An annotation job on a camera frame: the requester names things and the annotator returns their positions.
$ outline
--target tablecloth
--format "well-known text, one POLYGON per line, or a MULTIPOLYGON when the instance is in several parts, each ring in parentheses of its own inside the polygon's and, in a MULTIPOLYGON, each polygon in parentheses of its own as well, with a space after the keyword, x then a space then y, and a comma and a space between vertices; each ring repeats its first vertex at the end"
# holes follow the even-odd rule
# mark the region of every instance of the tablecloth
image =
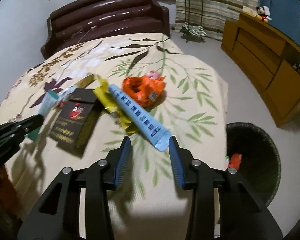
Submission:
MULTIPOLYGON (((49 89, 58 93, 87 72, 121 87, 126 76, 141 76, 151 70, 166 76, 167 83, 151 115, 176 136, 180 147, 210 167, 224 170, 227 84, 212 67, 185 55, 160 33, 107 37, 57 52, 16 82, 0 107, 0 124, 20 113, 23 119, 36 114, 49 89)), ((87 88, 96 86, 93 82, 87 88)), ((58 113, 57 109, 50 111, 37 141, 26 138, 21 150, 6 163, 22 205, 22 218, 63 167, 89 167, 119 147, 123 139, 124 130, 104 112, 83 156, 72 155, 48 137, 58 113)), ((130 138, 133 167, 122 187, 108 194, 115 238, 184 239, 192 192, 175 186, 168 149, 157 151, 140 134, 130 138)))

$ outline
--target stuffed toy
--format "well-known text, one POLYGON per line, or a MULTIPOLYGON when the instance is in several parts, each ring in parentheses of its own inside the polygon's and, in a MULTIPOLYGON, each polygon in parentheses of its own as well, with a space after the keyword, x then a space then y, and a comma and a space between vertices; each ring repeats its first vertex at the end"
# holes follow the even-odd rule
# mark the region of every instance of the stuffed toy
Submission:
POLYGON ((258 18, 259 20, 268 23, 268 20, 271 21, 272 19, 269 17, 270 16, 270 10, 267 6, 263 7, 257 7, 257 14, 255 17, 258 18))

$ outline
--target wooden dresser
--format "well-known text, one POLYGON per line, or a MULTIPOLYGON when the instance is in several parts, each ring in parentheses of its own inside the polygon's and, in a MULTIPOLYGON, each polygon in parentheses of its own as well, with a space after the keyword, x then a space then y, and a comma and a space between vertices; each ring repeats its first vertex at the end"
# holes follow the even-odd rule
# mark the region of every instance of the wooden dresser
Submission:
POLYGON ((242 69, 281 126, 300 112, 300 47, 276 28, 239 12, 226 20, 221 48, 242 69))

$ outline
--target trash can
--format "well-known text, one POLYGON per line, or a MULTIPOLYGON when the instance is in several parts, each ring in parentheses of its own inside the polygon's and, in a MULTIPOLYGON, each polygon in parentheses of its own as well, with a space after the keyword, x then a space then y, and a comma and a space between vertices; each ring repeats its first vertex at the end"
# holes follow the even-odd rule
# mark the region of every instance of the trash can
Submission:
POLYGON ((240 173, 268 206, 277 193, 281 178, 280 157, 271 137, 252 123, 226 126, 227 155, 242 154, 240 173))

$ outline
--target blue curtain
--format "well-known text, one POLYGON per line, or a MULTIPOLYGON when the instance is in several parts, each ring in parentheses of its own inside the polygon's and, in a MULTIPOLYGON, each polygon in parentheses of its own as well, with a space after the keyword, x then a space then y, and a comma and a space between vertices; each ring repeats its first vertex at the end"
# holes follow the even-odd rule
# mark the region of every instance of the blue curtain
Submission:
POLYGON ((269 7, 272 18, 269 24, 300 46, 299 0, 259 0, 259 5, 269 7))

